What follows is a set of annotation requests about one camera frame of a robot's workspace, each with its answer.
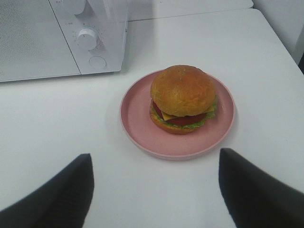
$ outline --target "cheese slice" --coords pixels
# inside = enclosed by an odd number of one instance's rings
[[[202,113],[208,113],[208,112],[212,112],[212,111],[214,111],[214,107],[210,106],[206,111],[204,111]],[[164,113],[163,111],[161,111],[161,114],[165,121],[178,118],[178,116],[168,115],[168,114]]]

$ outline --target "pink plate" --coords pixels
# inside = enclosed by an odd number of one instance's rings
[[[120,107],[123,128],[135,145],[155,157],[169,160],[197,157],[217,145],[229,132],[235,116],[233,98],[228,89],[211,76],[218,96],[216,117],[186,135],[167,133],[149,116],[150,86],[160,72],[141,78],[124,95]]]

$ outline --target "bottom bun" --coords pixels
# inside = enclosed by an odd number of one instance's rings
[[[157,118],[157,113],[154,111],[152,103],[150,105],[150,117],[153,123],[155,123],[158,127],[162,128],[163,130],[171,134],[188,134],[198,129],[198,127],[190,129],[190,128],[182,128],[182,127],[167,125],[163,123]]]

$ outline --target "sesame-free bun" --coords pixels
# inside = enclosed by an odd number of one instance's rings
[[[162,128],[163,130],[165,130],[166,132],[169,132],[171,134],[188,134],[188,133],[193,132],[196,129],[198,129],[198,128],[194,128],[194,129],[181,128],[181,127],[165,124],[164,122],[162,122],[161,120],[159,120],[157,118],[157,114],[153,109],[152,102],[151,102],[151,105],[150,105],[150,118],[153,121],[153,123],[155,123],[158,127]]]
[[[151,98],[160,110],[169,115],[199,115],[212,105],[215,86],[202,70],[176,65],[157,75],[151,84]]]

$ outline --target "microwave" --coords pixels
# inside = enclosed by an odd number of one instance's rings
[[[120,71],[127,0],[1,0],[0,82]]]

